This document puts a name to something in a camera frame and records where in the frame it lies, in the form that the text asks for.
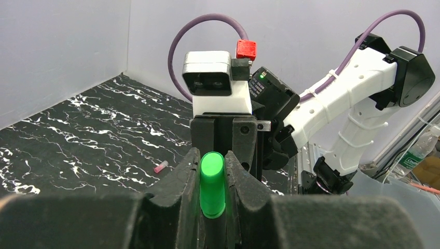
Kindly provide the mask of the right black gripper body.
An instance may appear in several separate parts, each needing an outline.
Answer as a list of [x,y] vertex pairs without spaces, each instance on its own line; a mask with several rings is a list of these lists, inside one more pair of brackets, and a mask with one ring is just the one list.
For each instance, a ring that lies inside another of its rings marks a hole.
[[190,121],[191,143],[204,156],[232,151],[244,169],[262,179],[262,135],[257,118],[250,114],[203,114]]

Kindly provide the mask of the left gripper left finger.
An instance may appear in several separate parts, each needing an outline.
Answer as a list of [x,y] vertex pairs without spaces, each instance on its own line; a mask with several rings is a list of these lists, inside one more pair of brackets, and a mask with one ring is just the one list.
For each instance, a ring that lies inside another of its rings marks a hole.
[[1,248],[197,248],[200,151],[145,193],[10,195]]

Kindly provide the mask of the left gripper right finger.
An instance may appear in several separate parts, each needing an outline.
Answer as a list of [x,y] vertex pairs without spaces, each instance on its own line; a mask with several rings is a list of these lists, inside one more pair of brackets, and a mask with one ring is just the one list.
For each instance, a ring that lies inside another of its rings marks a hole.
[[228,248],[423,248],[390,198],[280,196],[225,156]]

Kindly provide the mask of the green highlighter cap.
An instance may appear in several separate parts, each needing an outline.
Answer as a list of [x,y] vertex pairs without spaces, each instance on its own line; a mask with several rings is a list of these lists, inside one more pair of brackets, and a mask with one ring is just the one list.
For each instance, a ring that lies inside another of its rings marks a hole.
[[200,207],[206,218],[216,219],[226,205],[223,155],[214,151],[205,154],[200,170]]

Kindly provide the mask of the black green highlighter pen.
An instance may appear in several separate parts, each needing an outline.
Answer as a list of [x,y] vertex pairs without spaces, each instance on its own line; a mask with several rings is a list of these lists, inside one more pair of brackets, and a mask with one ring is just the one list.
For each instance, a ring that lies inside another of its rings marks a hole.
[[226,200],[224,157],[209,152],[200,165],[200,207],[205,228],[206,248],[226,246]]

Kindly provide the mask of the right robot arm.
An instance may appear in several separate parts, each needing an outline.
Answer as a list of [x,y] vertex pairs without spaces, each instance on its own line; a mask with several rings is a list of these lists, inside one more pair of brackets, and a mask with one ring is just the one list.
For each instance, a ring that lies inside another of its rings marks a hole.
[[314,134],[348,111],[331,150],[300,169],[303,194],[346,193],[377,132],[435,81],[423,53],[404,46],[391,50],[376,35],[359,36],[348,62],[301,95],[265,67],[251,74],[251,64],[241,52],[235,58],[227,51],[186,53],[182,76],[193,95],[192,144],[203,153],[233,151],[260,179],[262,170],[284,167]]

